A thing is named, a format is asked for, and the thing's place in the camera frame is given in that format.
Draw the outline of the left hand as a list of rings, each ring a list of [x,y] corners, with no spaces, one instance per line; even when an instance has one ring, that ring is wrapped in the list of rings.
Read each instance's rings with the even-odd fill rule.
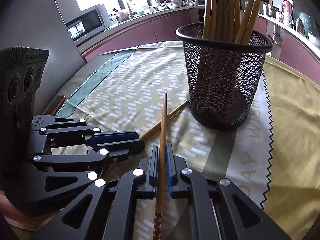
[[[26,231],[38,231],[59,213],[59,211],[54,211],[43,216],[29,217],[18,211],[16,207],[8,201],[4,191],[1,191],[0,200],[1,213],[9,225]]]

